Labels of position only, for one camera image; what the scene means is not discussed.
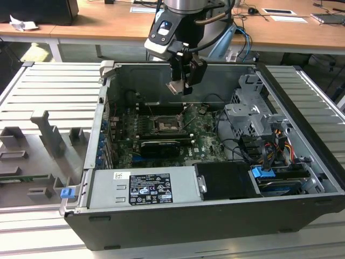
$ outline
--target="gray bracket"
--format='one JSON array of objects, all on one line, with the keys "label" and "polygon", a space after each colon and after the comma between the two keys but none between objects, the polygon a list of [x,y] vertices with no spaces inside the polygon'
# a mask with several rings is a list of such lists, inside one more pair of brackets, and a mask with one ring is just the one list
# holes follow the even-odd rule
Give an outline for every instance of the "gray bracket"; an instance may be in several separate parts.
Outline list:
[{"label": "gray bracket", "polygon": [[19,138],[23,138],[24,134],[19,127],[5,127],[0,134],[0,140],[6,148],[19,147]]},{"label": "gray bracket", "polygon": [[33,178],[33,181],[36,183],[40,183],[42,185],[51,185],[54,183],[55,179],[52,174],[47,175],[47,177],[39,177],[39,178]]},{"label": "gray bracket", "polygon": [[226,113],[230,120],[235,123],[248,120],[248,116],[259,114],[255,106],[245,104],[227,104],[225,105]]},{"label": "gray bracket", "polygon": [[114,70],[115,62],[113,60],[103,60],[101,62],[101,68],[99,68],[99,73],[102,78],[109,77],[115,73]]},{"label": "gray bracket", "polygon": [[63,139],[58,128],[56,126],[50,126],[48,117],[48,111],[34,111],[30,120],[35,123],[41,131],[42,136],[40,136],[40,138],[44,146],[53,156],[59,157],[63,153],[60,147],[60,143]]},{"label": "gray bracket", "polygon": [[24,150],[0,152],[0,161],[3,161],[3,160],[27,159],[28,157],[29,157],[29,155]]},{"label": "gray bracket", "polygon": [[30,188],[28,190],[27,196],[33,201],[33,202],[45,202],[49,200],[52,196],[51,192],[47,189],[47,187],[42,188]]},{"label": "gray bracket", "polygon": [[[67,187],[67,186],[74,186],[74,182],[73,182],[72,178],[70,178],[70,177],[67,179],[66,187]],[[62,189],[64,189],[64,188],[65,188],[65,186],[64,186],[64,184],[61,182],[60,178],[56,177],[56,178],[55,178],[54,185],[53,185],[53,190],[54,190],[54,192],[60,197],[61,191],[62,191]]]},{"label": "gray bracket", "polygon": [[86,142],[86,138],[82,128],[71,128],[68,137],[70,138],[72,146],[83,145]]},{"label": "gray bracket", "polygon": [[22,170],[19,166],[12,167],[12,168],[1,168],[0,176],[16,176],[20,175]]},{"label": "gray bracket", "polygon": [[250,92],[261,92],[264,85],[264,83],[256,74],[246,74],[245,76],[241,76],[238,82],[244,91]]}]

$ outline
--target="blue latch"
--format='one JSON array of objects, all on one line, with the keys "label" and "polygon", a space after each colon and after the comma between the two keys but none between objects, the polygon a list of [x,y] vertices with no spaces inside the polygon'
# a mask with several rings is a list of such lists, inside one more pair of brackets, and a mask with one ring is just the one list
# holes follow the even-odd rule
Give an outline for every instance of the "blue latch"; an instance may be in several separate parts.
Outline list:
[{"label": "blue latch", "polygon": [[61,199],[75,198],[75,188],[64,188],[60,194]]},{"label": "blue latch", "polygon": [[97,150],[97,156],[102,156],[103,155],[103,150],[99,149]]},{"label": "blue latch", "polygon": [[255,178],[261,178],[261,177],[275,177],[275,173],[273,169],[269,171],[264,171],[260,166],[255,167],[252,169],[252,173]]},{"label": "blue latch", "polygon": [[102,148],[104,147],[105,143],[103,141],[98,142],[98,147]]},{"label": "blue latch", "polygon": [[104,134],[99,134],[99,140],[105,140],[106,136]]},{"label": "blue latch", "polygon": [[103,163],[103,160],[100,157],[96,159],[96,165],[100,166],[102,165],[102,163]]}]

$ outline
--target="warning label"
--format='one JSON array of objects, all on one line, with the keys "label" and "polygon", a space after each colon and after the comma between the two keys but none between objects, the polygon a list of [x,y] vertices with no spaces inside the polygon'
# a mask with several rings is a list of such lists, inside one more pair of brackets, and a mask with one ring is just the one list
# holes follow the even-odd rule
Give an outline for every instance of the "warning label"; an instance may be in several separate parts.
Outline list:
[{"label": "warning label", "polygon": [[131,175],[129,204],[144,205],[173,202],[170,174]]}]

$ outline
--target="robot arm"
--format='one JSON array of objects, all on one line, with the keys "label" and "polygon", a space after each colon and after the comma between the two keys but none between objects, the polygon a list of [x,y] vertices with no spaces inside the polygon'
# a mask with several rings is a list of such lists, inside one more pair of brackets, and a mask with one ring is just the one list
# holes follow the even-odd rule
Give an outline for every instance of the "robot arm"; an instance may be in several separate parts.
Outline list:
[{"label": "robot arm", "polygon": [[[147,51],[155,57],[168,60],[171,67],[171,82],[167,84],[173,94],[192,93],[192,86],[200,83],[207,63],[200,59],[198,52],[216,43],[232,24],[231,9],[228,8],[207,19],[208,11],[224,7],[222,2],[209,3],[208,0],[165,0],[164,11],[153,25],[145,42]],[[204,37],[204,27],[227,16],[226,27],[212,41],[198,46]]]}]

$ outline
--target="floor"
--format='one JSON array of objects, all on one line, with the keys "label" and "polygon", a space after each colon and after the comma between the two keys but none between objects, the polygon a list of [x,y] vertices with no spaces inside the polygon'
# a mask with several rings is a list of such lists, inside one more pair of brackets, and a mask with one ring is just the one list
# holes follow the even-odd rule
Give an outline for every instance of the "floor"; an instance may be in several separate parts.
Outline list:
[{"label": "floor", "polygon": [[[3,46],[0,49],[0,92],[6,88],[16,71],[20,68],[20,63],[17,61],[15,55],[19,57],[21,61],[54,61],[47,44],[10,43],[9,48]],[[111,59],[118,62],[145,60],[144,47],[102,46],[103,57],[98,58],[94,45],[64,44],[63,54],[65,62],[101,62],[105,59]],[[252,52],[250,56],[259,57],[259,61],[267,65],[280,65],[283,53]],[[308,59],[308,65],[303,66],[303,63]],[[329,66],[330,62],[335,62],[332,71]],[[309,58],[305,54],[291,54],[286,60],[286,64],[303,66],[303,70],[319,87],[325,90],[332,79],[339,73],[340,69],[345,66],[345,56],[332,57],[327,55],[312,55]],[[334,80],[327,94],[331,96],[335,89],[344,82],[345,70]]]}]

